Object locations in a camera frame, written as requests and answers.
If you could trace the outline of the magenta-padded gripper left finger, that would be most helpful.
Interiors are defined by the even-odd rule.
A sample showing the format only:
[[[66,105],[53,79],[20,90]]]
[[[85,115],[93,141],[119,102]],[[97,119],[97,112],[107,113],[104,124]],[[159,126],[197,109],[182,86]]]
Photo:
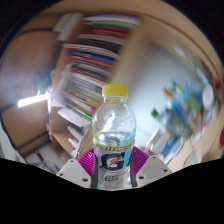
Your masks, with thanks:
[[[84,188],[93,187],[95,173],[94,150],[90,149],[78,159],[70,159],[57,176]]]

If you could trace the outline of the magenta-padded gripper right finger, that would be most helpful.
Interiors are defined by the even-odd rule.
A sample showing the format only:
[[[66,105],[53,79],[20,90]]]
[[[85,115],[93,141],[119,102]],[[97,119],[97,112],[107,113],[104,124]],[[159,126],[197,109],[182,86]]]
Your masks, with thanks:
[[[139,148],[133,148],[130,162],[130,179],[133,187],[143,187],[171,173],[158,156],[148,156]]]

